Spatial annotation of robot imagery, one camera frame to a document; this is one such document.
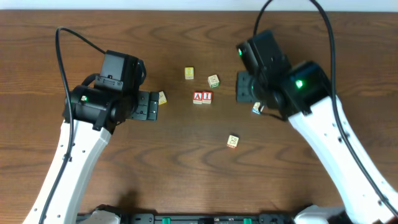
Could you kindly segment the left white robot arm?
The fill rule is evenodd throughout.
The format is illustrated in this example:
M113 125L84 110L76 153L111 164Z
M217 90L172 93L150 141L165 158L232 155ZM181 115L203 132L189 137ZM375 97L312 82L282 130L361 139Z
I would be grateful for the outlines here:
M78 85L65 107L60 139L39 195L25 223L75 223L93 169L115 130L126 119L154 121L159 94Z

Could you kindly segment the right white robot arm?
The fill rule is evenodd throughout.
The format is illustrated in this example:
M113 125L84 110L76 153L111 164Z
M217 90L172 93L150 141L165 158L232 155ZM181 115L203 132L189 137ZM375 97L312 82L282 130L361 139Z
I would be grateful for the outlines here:
M311 205L295 223L397 223L397 191L381 175L356 137L331 83L314 62L252 75L239 72L236 99L277 108L312 147L343 201L342 207Z

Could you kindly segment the red letter A block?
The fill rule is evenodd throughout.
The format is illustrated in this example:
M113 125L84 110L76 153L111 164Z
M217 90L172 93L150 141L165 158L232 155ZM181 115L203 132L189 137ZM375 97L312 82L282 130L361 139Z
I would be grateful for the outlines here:
M203 93L200 91L195 91L193 94L193 103L202 104L203 103Z

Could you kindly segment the red letter I block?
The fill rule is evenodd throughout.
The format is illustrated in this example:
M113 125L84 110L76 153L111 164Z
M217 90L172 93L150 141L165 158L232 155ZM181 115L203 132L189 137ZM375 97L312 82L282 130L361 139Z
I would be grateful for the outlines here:
M213 99L213 93L210 91L204 91L203 92L203 99L202 99L202 103L203 104L211 104Z

